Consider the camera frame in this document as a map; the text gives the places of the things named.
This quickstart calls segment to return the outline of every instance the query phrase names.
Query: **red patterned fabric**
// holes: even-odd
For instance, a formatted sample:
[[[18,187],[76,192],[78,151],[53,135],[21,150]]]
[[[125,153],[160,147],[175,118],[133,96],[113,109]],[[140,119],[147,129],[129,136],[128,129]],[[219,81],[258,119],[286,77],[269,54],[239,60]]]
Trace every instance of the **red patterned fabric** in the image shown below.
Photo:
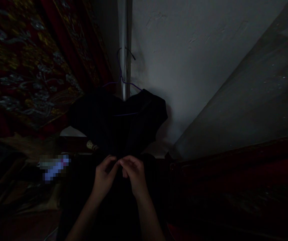
[[[0,137],[62,130],[70,105],[111,81],[89,1],[0,0]]]

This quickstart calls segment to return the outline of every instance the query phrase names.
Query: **purple wire hanger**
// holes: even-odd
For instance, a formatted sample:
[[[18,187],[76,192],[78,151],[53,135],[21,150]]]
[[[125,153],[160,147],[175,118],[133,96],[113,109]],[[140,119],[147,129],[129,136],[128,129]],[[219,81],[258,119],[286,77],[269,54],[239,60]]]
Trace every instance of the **purple wire hanger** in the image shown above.
[[[107,84],[103,85],[103,87],[105,87],[105,86],[107,86],[107,85],[109,85],[109,84],[118,84],[118,83],[121,81],[121,79],[122,79],[122,82],[123,82],[124,84],[133,85],[133,86],[135,86],[136,88],[138,88],[140,91],[142,91],[142,89],[140,89],[139,87],[137,87],[135,84],[133,84],[133,83],[126,83],[126,82],[124,81],[123,76],[122,76],[121,63],[120,63],[120,61],[118,60],[118,53],[120,52],[121,49],[122,49],[122,48],[119,48],[118,51],[117,51],[117,53],[116,53],[117,62],[118,62],[118,65],[119,65],[119,67],[120,67],[120,76],[119,76],[119,78],[118,78],[118,81],[117,81],[117,82],[108,82]],[[132,52],[131,52],[128,48],[125,48],[125,49],[127,49],[127,51],[130,52],[130,54],[132,55],[133,59],[136,60],[136,58],[134,57],[134,55],[132,54]],[[126,116],[126,115],[133,115],[133,114],[137,114],[137,113],[138,113],[138,112],[130,113],[130,114],[113,115],[113,116]]]
[[[118,78],[118,81],[117,81],[117,82],[108,82],[107,84],[103,85],[103,87],[105,87],[105,86],[107,86],[107,85],[109,85],[109,84],[118,84],[118,83],[122,80],[122,82],[123,82],[124,84],[133,85],[134,87],[136,87],[136,88],[138,88],[140,91],[142,91],[142,89],[140,89],[139,87],[137,87],[135,84],[133,84],[133,83],[127,83],[127,82],[124,81],[123,76],[122,76],[121,63],[120,63],[120,61],[118,60],[118,54],[119,54],[119,52],[120,52],[121,49],[122,49],[122,48],[119,48],[118,51],[117,51],[117,53],[116,53],[117,62],[118,62],[118,65],[119,65],[119,67],[120,67],[120,76],[119,76],[119,78]],[[125,49],[126,49],[128,52],[130,52],[130,54],[132,55],[133,59],[136,60],[136,58],[134,57],[134,55],[132,54],[132,52],[131,52],[128,48],[125,48]]]

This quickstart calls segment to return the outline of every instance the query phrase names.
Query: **black garment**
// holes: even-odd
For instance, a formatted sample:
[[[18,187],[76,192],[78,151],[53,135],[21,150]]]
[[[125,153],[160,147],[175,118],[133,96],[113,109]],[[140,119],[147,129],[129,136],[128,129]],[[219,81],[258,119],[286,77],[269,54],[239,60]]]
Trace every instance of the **black garment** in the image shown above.
[[[98,88],[77,100],[71,106],[68,118],[72,127],[89,137],[101,150],[121,158],[139,155],[155,141],[167,113],[165,100],[147,90],[123,102],[104,88]]]
[[[135,113],[134,115],[114,116]],[[108,155],[133,155],[144,163],[150,196],[159,215],[158,176],[152,155],[141,152],[153,141],[167,119],[165,101],[147,90],[126,102],[98,88],[74,103],[68,113],[72,127],[99,146],[91,156],[81,157],[74,168],[60,218],[57,241],[64,240],[92,192],[95,168]],[[112,188],[100,205],[91,231],[92,240],[140,240],[140,224],[129,179],[118,171]]]

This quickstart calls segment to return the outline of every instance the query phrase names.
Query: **finger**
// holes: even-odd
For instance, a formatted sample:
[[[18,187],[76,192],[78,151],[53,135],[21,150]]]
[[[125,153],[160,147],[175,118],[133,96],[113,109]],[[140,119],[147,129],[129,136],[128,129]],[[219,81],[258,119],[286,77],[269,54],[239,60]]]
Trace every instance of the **finger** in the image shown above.
[[[132,168],[131,163],[127,160],[124,160],[123,158],[121,160],[119,160],[119,163],[121,164],[123,169],[125,169],[127,175],[132,176],[132,174],[134,173],[134,170]]]
[[[139,159],[137,159],[134,156],[128,155],[126,157],[123,157],[124,160],[130,161],[131,163],[133,163],[136,167],[139,167],[141,165],[141,161]]]
[[[119,168],[119,164],[118,164],[118,162],[115,162],[115,164],[114,164],[113,168],[111,169],[110,173],[108,174],[108,176],[110,178],[114,179],[116,176],[118,168]]]
[[[105,170],[107,166],[111,163],[111,161],[115,161],[115,160],[116,160],[116,156],[108,155],[100,164],[102,170]]]
[[[123,168],[122,172],[123,172],[123,178],[128,178],[128,174],[125,168]]]

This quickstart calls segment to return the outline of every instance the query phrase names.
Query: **hand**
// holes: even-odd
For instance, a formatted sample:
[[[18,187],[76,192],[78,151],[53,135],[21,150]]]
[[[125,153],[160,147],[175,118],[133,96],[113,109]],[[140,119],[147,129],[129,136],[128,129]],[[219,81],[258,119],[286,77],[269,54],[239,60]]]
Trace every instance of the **hand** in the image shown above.
[[[130,177],[132,192],[136,199],[148,195],[144,164],[133,156],[126,156],[118,161],[123,167],[123,177]]]
[[[108,155],[102,163],[96,167],[95,181],[91,196],[93,196],[98,202],[101,202],[111,189],[119,167],[119,163],[116,162],[112,170],[107,173],[105,170],[108,168],[111,161],[116,161],[116,157]]]

